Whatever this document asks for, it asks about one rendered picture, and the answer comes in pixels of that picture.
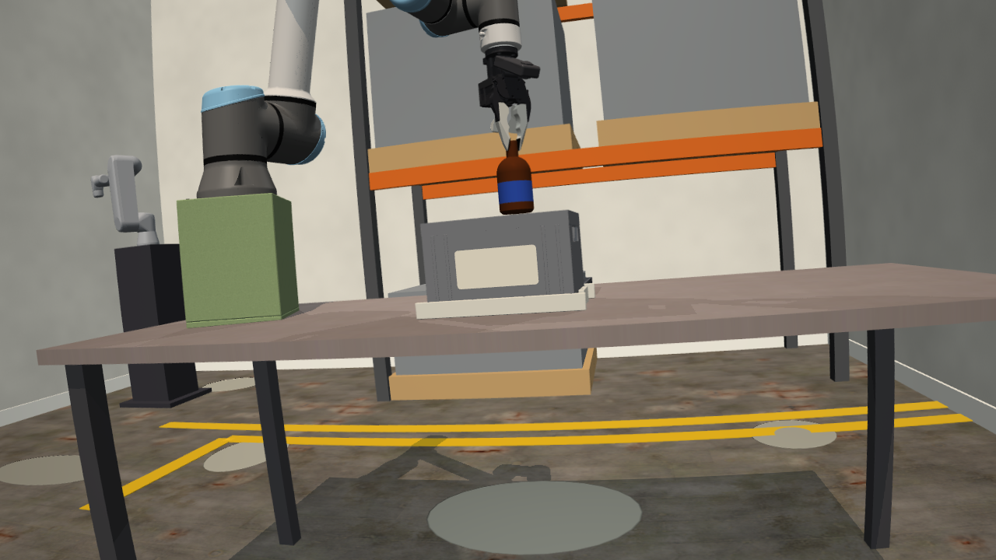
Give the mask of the brown bottle with blue label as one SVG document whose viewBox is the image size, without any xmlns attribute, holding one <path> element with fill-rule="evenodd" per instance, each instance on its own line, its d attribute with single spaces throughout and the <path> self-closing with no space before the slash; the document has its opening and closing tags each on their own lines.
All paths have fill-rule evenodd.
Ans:
<svg viewBox="0 0 996 560">
<path fill-rule="evenodd" d="M 518 141 L 511 141 L 505 159 L 496 170 L 500 213 L 524 214 L 534 210 L 532 173 L 518 156 Z"/>
</svg>

